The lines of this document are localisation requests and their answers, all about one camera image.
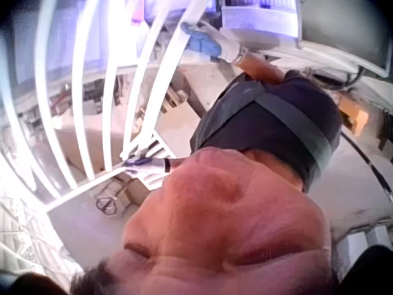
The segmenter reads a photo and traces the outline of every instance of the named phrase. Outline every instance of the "black t-shirt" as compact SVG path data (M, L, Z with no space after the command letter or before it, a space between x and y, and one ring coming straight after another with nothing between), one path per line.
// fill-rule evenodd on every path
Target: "black t-shirt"
M247 75L236 78L219 97L230 95L234 83L249 81ZM301 76L297 71L289 71L280 85L264 84L270 92L304 113L328 139L334 151L339 143L342 118L340 112L325 92ZM190 143L195 147L194 134ZM310 185L319 177L320 171L313 156L304 144L275 115L257 103L251 103L238 111L218 131L213 133L199 147L216 147L245 151L257 149L275 155L298 173L308 192Z

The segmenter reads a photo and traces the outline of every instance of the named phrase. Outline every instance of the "hand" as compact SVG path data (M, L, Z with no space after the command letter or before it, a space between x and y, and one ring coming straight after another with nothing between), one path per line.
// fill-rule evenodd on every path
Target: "hand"
M241 52L241 46L223 36L218 30L206 22L201 26L181 24L182 30L190 35L186 49L217 57L228 63L234 63Z
M123 164L131 176L143 174L162 174L168 171L168 161L159 158L137 158L131 155Z

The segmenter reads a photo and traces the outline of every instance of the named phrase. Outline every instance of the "orange object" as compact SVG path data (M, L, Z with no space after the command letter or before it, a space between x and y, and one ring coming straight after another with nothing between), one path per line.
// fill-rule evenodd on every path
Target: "orange object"
M338 108L348 115L352 123L351 131L355 136L359 136L368 122L368 112L364 111L358 103L343 95L340 96Z

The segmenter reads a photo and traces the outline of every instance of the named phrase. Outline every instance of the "closed eye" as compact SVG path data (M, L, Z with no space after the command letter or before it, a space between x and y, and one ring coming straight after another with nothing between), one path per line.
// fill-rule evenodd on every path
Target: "closed eye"
M152 254L147 247L137 243L127 243L124 245L124 249L132 251L146 259L150 259L152 257Z
M251 264L264 263L276 258L287 256L289 254L299 253L302 251L304 251L304 249L296 245L264 247L263 249L229 255L227 261L234 266L248 266Z

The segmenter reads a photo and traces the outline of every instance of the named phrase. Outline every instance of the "white railing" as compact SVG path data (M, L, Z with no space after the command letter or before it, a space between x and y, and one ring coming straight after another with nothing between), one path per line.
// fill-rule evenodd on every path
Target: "white railing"
M1 166L7 168L8 172L12 171L12 174L8 178L12 178L12 181L16 181L18 185L23 186L23 190L26 193L27 198L31 198L30 202L33 202L35 206L39 207L42 211L51 211L54 208L60 206L64 202L71 200L79 194L89 190L97 184L125 171L125 169L119 165L112 165L112 152L111 152L111 116L112 116L112 96L114 89L114 79L116 77L118 60L116 59L116 47L120 46L118 37L119 23L121 15L125 15L124 11L129 12L128 18L131 18L133 11L138 3L138 0L129 0L125 7L124 0L110 1L109 9L109 26L112 28L109 30L110 40L110 52L109 60L106 71L106 82L104 87L104 98L103 98L103 157L105 172L94 174L93 165L88 150L87 139L84 128L84 114L83 114L83 78L84 78L84 59L86 53L87 40L89 32L92 30L91 24L93 17L97 11L99 0L86 0L85 7L80 15L77 30L76 39L74 44L74 53L72 59L72 110L74 116L74 125L76 129L77 143L79 147L80 156L84 166L85 174L87 179L81 183L76 183L67 163L64 158L63 150L59 144L56 133L53 129L52 117L49 106L49 98L47 91L47 77L45 72L46 62L45 55L47 52L47 44L49 39L50 25L55 13L56 0L42 0L41 8L39 13L39 21L37 26L36 41L34 46L34 69L36 79L36 93L39 109L41 113L42 123L45 128L45 132L48 138L50 147L52 148L53 154L56 158L57 164L66 179L69 190L64 194L59 193L58 189L53 185L50 178L45 174L45 171L40 166L37 159L34 157L31 147L29 146L23 130L21 128L17 113L14 107L14 98L12 96L9 69L7 62L7 48L4 33L0 32L0 94L6 115L9 120L9 124L12 127L12 133L15 141L18 143L18 148L23 154L24 161L33 169L40 182L50 192L55 199L49 204L43 204L33 192L25 187L25 182L21 181L13 169L9 166L8 162L3 156L1 156ZM185 34L180 24L182 22L197 23L203 12L206 9L207 1L191 0L188 7L186 8L183 16L181 17L179 24L177 25L173 37L169 42L169 46L166 50L165 56L163 57L162 63L156 76L150 100L146 109L146 116L142 126L142 131L139 136L132 142L130 138L132 136L132 124L134 121L134 114L136 108L136 101L141 88L141 84L144 78L144 73L149 62L150 55L152 53L154 44L157 40L158 34L161 31L164 21L166 20L171 1L161 1L162 9L157 15L149 34L144 43L141 57L138 61L138 68L136 70L135 79L133 82L133 88L131 89L130 100L128 102L128 112L126 116L125 133L123 139L123 157L128 156L128 152L131 150L130 147L137 148L138 152L148 151L147 148L152 140L157 140L156 137L152 137L154 134L154 127L157 121L157 117L160 112L161 105L165 98L165 93L168 89L170 80L176 69L176 66L180 60L180 57L185 49L185 46L189 40L189 36ZM160 157L173 156L170 151L160 152L162 147L155 147L157 150L149 152L149 155L159 152ZM154 184L160 180L158 176L150 178L150 182Z

